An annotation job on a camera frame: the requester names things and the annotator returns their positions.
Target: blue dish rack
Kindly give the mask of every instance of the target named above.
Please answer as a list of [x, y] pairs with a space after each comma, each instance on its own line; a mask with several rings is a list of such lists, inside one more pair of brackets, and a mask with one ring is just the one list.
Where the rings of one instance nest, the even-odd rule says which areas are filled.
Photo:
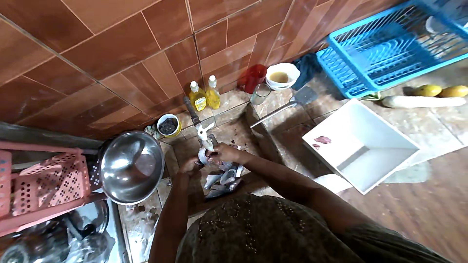
[[[426, 21], [440, 24], [429, 33]], [[360, 98], [468, 58], [468, 30], [411, 0], [337, 30], [317, 52], [347, 98]]]

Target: white radish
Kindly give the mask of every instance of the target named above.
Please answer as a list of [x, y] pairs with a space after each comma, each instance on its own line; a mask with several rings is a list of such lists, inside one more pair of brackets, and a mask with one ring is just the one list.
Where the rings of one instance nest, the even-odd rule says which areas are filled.
[[435, 108], [462, 106], [466, 103], [464, 98], [436, 98], [422, 96], [387, 96], [382, 104], [389, 108]]

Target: person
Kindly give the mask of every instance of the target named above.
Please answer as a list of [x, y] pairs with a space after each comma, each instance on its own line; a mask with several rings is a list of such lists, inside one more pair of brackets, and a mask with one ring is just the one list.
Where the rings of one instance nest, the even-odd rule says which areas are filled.
[[211, 208], [186, 231], [187, 188], [201, 168], [180, 167], [156, 226], [149, 263], [446, 263], [434, 251], [384, 228], [328, 189], [283, 165], [221, 143], [210, 160], [233, 161], [284, 198], [243, 195]]

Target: dark patterned shirt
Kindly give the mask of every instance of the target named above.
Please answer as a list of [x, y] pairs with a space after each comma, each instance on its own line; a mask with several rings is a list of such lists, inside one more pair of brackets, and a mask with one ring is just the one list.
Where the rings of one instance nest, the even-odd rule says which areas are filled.
[[178, 263], [418, 262], [448, 263], [434, 251], [379, 225], [331, 232], [314, 210], [271, 196], [244, 195], [195, 221]]

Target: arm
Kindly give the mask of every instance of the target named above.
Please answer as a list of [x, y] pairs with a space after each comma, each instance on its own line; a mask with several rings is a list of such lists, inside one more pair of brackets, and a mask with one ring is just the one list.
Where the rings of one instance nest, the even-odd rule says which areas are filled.
[[172, 189], [157, 222], [148, 263], [176, 261], [177, 248], [187, 230], [189, 180], [200, 169], [197, 161], [197, 157], [189, 159], [172, 178]]
[[236, 150], [221, 143], [215, 147], [214, 161], [235, 161], [260, 175], [284, 198], [312, 208], [327, 222], [333, 232], [343, 233], [347, 227], [374, 223], [359, 210], [310, 178], [275, 162]]

